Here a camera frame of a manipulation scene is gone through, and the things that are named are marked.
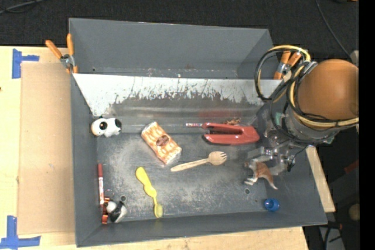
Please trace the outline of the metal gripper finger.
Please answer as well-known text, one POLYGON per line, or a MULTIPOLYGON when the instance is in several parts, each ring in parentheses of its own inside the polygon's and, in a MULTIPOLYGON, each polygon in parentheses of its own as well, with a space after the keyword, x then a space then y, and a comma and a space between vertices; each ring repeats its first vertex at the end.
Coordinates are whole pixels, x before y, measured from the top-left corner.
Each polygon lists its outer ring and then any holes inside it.
POLYGON ((247 153, 247 159, 257 159, 257 160, 273 160, 273 151, 271 149, 265 148, 263 146, 251 150, 247 153))
POLYGON ((281 163, 269 168, 272 176, 278 176, 280 173, 287 171, 287 169, 288 165, 281 163))

